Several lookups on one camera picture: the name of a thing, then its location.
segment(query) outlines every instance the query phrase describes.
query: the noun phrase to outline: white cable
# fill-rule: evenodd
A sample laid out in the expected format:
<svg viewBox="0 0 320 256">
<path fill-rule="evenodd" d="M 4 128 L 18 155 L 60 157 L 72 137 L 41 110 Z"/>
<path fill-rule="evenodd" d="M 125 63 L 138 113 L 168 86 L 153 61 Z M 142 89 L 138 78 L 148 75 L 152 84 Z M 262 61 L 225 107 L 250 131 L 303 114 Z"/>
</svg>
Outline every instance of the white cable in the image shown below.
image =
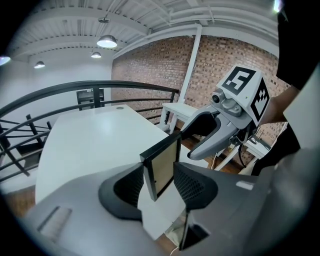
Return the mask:
<svg viewBox="0 0 320 256">
<path fill-rule="evenodd" d="M 172 250 L 172 252 L 170 253 L 170 256 L 174 253 L 174 251 L 176 250 L 176 249 L 178 249 L 179 247 L 177 247 L 177 248 L 174 248 L 173 250 Z"/>
<path fill-rule="evenodd" d="M 215 153 L 215 156 L 214 156 L 214 159 L 213 159 L 213 162 L 212 162 L 212 165 L 211 165 L 211 168 L 210 168 L 210 169 L 212 169 L 212 167 L 214 167 L 215 160 L 216 160 L 216 157 L 217 157 L 217 153 Z"/>
</svg>

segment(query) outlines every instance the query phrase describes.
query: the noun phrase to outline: brick wall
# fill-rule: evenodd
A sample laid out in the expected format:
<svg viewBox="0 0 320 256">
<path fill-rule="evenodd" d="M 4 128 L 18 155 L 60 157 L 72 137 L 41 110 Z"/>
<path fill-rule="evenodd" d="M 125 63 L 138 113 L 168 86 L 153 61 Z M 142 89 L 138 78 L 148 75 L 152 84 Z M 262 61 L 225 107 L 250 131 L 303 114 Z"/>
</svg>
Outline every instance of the brick wall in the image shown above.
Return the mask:
<svg viewBox="0 0 320 256">
<path fill-rule="evenodd" d="M 187 72 L 194 39 L 179 36 L 151 42 L 136 48 L 113 61 L 112 79 L 134 81 L 181 89 Z M 113 100 L 130 98 L 170 98 L 170 92 L 146 89 L 111 89 Z M 161 107 L 168 101 L 137 101 L 127 104 L 134 110 Z M 161 109 L 141 112 L 144 117 L 161 114 Z M 160 118 L 150 121 L 159 122 Z"/>
<path fill-rule="evenodd" d="M 113 61 L 112 79 L 150 83 L 181 89 L 188 68 L 194 39 L 180 36 L 149 43 Z M 202 36 L 197 53 L 195 67 L 189 82 L 185 103 L 200 108 L 209 103 L 217 83 L 234 64 L 255 67 L 263 72 L 266 86 L 272 97 L 283 92 L 288 85 L 276 77 L 278 58 L 252 44 L 224 37 Z M 112 99 L 159 97 L 153 91 L 133 89 L 113 89 Z M 134 102 L 134 109 L 161 106 L 161 102 Z M 144 116 L 160 114 L 144 113 Z M 283 124 L 265 124 L 258 135 L 268 144 L 272 144 Z M 244 163 L 253 156 L 242 154 Z"/>
</svg>

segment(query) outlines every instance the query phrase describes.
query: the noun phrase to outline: white ceiling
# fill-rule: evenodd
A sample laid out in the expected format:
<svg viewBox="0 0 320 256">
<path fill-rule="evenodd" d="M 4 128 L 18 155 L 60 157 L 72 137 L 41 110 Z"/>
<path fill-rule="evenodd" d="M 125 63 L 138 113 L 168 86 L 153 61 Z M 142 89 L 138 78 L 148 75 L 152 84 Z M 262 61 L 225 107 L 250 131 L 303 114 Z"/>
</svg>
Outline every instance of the white ceiling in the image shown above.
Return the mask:
<svg viewBox="0 0 320 256">
<path fill-rule="evenodd" d="M 110 23 L 99 23 L 105 16 Z M 108 50 L 116 54 L 155 33 L 195 23 L 207 31 L 233 29 L 278 44 L 273 0 L 43 0 L 12 39 L 8 54 L 27 61 L 61 49 L 91 51 L 102 35 L 117 39 L 118 46 Z M 179 28 L 177 35 L 183 35 Z"/>
</svg>

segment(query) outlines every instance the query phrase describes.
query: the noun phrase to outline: wooden floor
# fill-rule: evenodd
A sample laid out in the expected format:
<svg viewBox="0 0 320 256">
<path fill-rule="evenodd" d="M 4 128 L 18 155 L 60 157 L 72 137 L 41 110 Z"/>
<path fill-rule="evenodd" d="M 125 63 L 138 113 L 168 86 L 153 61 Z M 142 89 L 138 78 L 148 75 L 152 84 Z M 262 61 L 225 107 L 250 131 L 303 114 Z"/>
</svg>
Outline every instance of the wooden floor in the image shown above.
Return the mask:
<svg viewBox="0 0 320 256">
<path fill-rule="evenodd" d="M 196 143 L 198 143 L 198 141 L 193 139 L 186 139 L 182 142 L 182 144 L 188 149 L 192 149 Z M 212 166 L 213 159 L 213 157 L 204 159 L 208 162 L 208 168 Z M 222 158 L 216 157 L 212 168 L 214 169 L 221 163 L 221 161 L 223 161 Z M 226 173 L 238 174 L 240 172 L 240 169 L 235 165 L 228 163 L 221 171 Z M 13 214 L 17 217 L 23 217 L 27 213 L 27 211 L 35 205 L 35 186 L 9 193 L 5 195 L 5 198 Z M 176 246 L 164 234 L 156 240 L 156 243 L 163 249 L 166 255 L 170 255 L 173 249 L 176 248 Z M 177 256 L 179 255 L 179 253 L 180 252 L 177 249 L 172 253 L 172 255 Z"/>
</svg>

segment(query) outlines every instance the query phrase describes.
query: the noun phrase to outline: small black frame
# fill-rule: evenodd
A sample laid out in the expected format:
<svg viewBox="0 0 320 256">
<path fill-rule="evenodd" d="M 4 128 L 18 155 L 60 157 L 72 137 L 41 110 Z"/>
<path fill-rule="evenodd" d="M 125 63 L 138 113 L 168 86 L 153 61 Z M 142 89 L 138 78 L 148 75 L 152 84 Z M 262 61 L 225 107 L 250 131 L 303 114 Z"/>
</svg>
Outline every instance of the small black frame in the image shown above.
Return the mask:
<svg viewBox="0 0 320 256">
<path fill-rule="evenodd" d="M 161 194 L 166 190 L 166 188 L 174 180 L 174 175 L 172 173 L 172 178 L 166 183 L 166 185 L 157 193 L 154 168 L 152 160 L 164 152 L 169 146 L 176 142 L 176 156 L 175 162 L 179 162 L 180 150 L 181 150 L 181 132 L 174 132 L 168 137 L 164 138 L 157 144 L 153 145 L 146 151 L 140 154 L 141 162 L 143 163 L 143 172 L 145 177 L 145 182 L 150 193 L 150 197 L 153 201 L 156 201 Z"/>
</svg>

